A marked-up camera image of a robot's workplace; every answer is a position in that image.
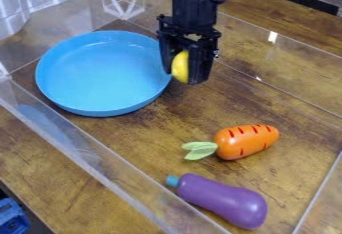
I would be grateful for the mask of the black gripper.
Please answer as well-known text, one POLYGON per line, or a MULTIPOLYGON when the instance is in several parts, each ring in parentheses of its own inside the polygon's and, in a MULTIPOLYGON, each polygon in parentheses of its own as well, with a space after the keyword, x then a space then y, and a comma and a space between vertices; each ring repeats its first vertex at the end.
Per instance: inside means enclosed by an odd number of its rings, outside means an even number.
POLYGON ((190 49, 188 84, 208 80, 221 32, 216 24, 218 5, 222 0, 171 0, 171 15, 158 16, 159 48, 163 69, 171 73, 176 54, 190 49))

